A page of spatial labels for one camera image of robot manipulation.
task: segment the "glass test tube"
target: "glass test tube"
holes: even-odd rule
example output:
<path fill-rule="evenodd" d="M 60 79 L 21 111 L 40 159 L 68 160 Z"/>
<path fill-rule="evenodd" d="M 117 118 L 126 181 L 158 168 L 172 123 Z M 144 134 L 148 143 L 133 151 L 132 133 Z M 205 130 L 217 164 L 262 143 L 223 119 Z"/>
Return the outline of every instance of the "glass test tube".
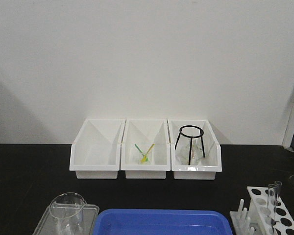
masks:
<path fill-rule="evenodd" d="M 276 208 L 276 197 L 277 197 L 277 185 L 269 184 L 268 185 L 268 200 L 267 208 L 270 211 L 270 214 L 266 217 L 266 223 L 271 225 L 272 233 L 274 233 L 273 226 L 275 225 L 275 208 Z"/>
<path fill-rule="evenodd" d="M 280 200 L 280 192 L 281 192 L 281 188 L 282 188 L 282 182 L 281 181 L 274 181 L 274 184 L 277 185 L 277 189 L 276 189 L 276 205 L 280 206 L 281 202 Z"/>

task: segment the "test tube rack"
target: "test tube rack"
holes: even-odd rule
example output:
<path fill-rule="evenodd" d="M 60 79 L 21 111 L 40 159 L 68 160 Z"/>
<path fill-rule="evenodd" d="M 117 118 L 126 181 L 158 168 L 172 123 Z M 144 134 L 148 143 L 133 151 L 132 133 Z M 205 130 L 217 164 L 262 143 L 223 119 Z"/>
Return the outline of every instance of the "test tube rack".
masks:
<path fill-rule="evenodd" d="M 273 231 L 272 225 L 266 222 L 267 214 L 264 213 L 268 188 L 248 186 L 247 191 L 250 195 L 249 210 L 243 208 L 244 200 L 241 199 L 238 210 L 230 211 L 236 235 L 294 235 L 294 221 L 281 197 L 275 210 L 276 223 Z"/>

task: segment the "hole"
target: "hole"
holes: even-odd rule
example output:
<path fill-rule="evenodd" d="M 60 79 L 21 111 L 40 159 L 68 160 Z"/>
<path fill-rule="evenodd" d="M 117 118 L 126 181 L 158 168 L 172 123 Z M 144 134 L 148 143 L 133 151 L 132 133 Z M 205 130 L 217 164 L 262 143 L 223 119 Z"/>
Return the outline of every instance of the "hole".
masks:
<path fill-rule="evenodd" d="M 281 216 L 285 216 L 286 215 L 286 211 L 281 209 L 281 208 L 276 208 L 275 212 Z"/>
<path fill-rule="evenodd" d="M 270 215 L 271 211 L 267 207 L 261 207 L 260 212 L 264 215 Z"/>
<path fill-rule="evenodd" d="M 287 218 L 281 218 L 281 223 L 288 227 L 292 225 L 292 222 Z"/>
<path fill-rule="evenodd" d="M 278 235 L 281 235 L 280 230 L 275 229 Z"/>
<path fill-rule="evenodd" d="M 287 235 L 294 235 L 294 230 L 293 229 L 287 229 L 286 234 Z"/>
<path fill-rule="evenodd" d="M 264 206 L 267 202 L 264 200 L 264 199 L 262 199 L 262 198 L 257 198 L 256 199 L 256 202 L 259 204 L 259 205 L 262 205 L 262 206 Z"/>
<path fill-rule="evenodd" d="M 261 195 L 260 190 L 255 189 L 255 188 L 253 188 L 253 189 L 251 190 L 251 192 L 254 193 L 255 195 Z"/>

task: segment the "black countertop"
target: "black countertop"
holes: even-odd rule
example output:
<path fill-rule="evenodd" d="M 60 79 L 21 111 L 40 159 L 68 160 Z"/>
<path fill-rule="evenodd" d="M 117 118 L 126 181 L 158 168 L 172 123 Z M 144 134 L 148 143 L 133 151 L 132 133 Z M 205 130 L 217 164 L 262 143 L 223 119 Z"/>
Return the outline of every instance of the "black countertop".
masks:
<path fill-rule="evenodd" d="M 100 212 L 109 208 L 211 210 L 230 222 L 247 186 L 283 182 L 281 198 L 294 220 L 294 153 L 276 145 L 222 145 L 222 172 L 213 181 L 126 179 L 80 180 L 69 171 L 69 144 L 0 144 L 0 235 L 31 235 L 51 200 L 81 194 Z"/>

